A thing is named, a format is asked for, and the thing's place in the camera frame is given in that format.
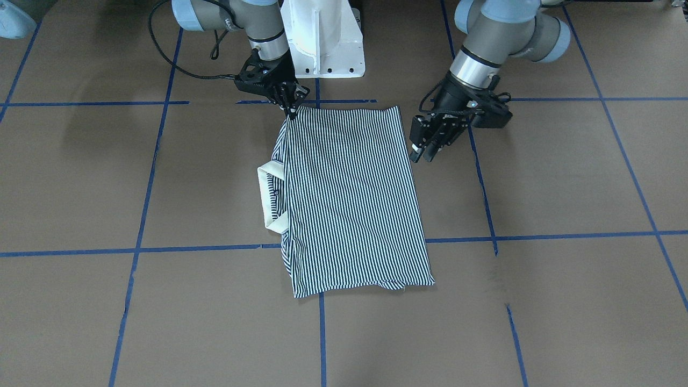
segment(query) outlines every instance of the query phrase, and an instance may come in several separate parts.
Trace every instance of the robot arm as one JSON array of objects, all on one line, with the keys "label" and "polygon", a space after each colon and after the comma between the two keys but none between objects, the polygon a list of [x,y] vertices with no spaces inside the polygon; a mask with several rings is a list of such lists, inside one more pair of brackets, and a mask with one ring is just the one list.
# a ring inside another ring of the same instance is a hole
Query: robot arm
[{"label": "robot arm", "polygon": [[570,31],[560,20],[538,12],[540,0],[462,0],[457,27],[468,34],[431,110],[411,123],[411,160],[432,161],[468,127],[502,128],[511,119],[508,93],[496,95],[499,69],[509,56],[534,62],[558,59],[568,47]]},{"label": "robot arm", "polygon": [[172,0],[172,10],[185,30],[243,29],[251,55],[239,74],[227,78],[240,91],[265,96],[295,117],[310,91],[299,85],[294,74],[277,0]]},{"label": "robot arm", "polygon": [[[201,79],[231,79],[237,89],[265,96],[294,118],[297,108],[310,92],[299,85],[277,0],[171,0],[175,18],[191,31],[244,30],[251,55],[239,74],[198,76],[179,68],[160,49],[151,27],[149,31],[160,54],[179,71]],[[57,0],[0,0],[0,36],[19,39],[36,28]]]}]

